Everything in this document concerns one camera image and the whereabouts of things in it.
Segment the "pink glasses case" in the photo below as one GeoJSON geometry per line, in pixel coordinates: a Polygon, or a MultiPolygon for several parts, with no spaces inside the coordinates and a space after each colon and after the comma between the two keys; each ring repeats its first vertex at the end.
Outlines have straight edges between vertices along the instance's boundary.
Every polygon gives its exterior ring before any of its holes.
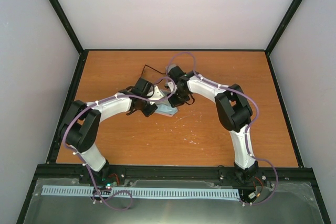
{"type": "Polygon", "coordinates": [[[158,103],[156,102],[155,105],[157,106],[155,113],[160,115],[172,117],[178,112],[178,109],[176,107],[172,107],[168,100],[158,103]]]}

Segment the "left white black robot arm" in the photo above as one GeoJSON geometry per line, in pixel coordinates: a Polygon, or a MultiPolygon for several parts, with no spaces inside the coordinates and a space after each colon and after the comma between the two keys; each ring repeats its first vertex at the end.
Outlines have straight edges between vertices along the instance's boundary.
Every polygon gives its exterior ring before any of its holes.
{"type": "Polygon", "coordinates": [[[134,87],[123,89],[111,97],[89,103],[74,101],[58,128],[58,137],[84,165],[90,167],[91,178],[104,183],[109,177],[108,161],[95,144],[100,123],[117,114],[131,114],[138,110],[150,116],[162,98],[164,94],[158,86],[140,78],[134,87]]]}

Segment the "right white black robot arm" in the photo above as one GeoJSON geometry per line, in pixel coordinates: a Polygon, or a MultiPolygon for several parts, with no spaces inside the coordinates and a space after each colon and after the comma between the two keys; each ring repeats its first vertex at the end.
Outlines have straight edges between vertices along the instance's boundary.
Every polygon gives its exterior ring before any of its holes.
{"type": "Polygon", "coordinates": [[[192,104],[193,94],[199,94],[215,103],[219,121],[232,138],[237,180],[241,183],[251,180],[258,171],[248,129],[253,111],[247,98],[243,96],[241,87],[237,84],[224,86],[192,71],[186,73],[175,64],[166,67],[166,74],[172,79],[166,84],[173,92],[169,98],[172,107],[192,104]]]}

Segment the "light blue cloth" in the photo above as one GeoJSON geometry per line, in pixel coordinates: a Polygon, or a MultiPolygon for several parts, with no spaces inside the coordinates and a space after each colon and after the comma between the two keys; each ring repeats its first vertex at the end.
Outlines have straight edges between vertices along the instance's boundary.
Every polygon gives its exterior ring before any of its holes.
{"type": "Polygon", "coordinates": [[[177,108],[173,108],[167,104],[158,104],[155,113],[165,116],[173,116],[178,112],[177,108]]]}

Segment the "black frame glasses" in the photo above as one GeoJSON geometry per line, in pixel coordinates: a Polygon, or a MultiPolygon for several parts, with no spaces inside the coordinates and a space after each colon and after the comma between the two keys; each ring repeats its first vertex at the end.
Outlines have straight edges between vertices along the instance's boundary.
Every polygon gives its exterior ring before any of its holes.
{"type": "Polygon", "coordinates": [[[143,68],[142,68],[142,72],[141,72],[141,74],[140,74],[141,77],[144,76],[144,74],[146,73],[147,69],[149,69],[150,71],[154,71],[155,73],[158,73],[158,74],[160,74],[160,75],[162,75],[162,76],[165,76],[165,75],[166,75],[165,72],[161,72],[161,71],[159,71],[159,70],[157,70],[157,69],[155,69],[155,68],[153,68],[153,67],[151,67],[151,66],[145,64],[145,65],[143,66],[143,68]]]}

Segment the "grey glasses case teal lining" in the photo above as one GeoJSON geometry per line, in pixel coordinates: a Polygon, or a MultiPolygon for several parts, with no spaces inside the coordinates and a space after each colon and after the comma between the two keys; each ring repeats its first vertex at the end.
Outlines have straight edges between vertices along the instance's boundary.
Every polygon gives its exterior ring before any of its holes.
{"type": "Polygon", "coordinates": [[[176,67],[177,65],[172,63],[172,64],[169,64],[168,66],[165,67],[165,72],[166,74],[168,74],[174,67],[176,67]]]}

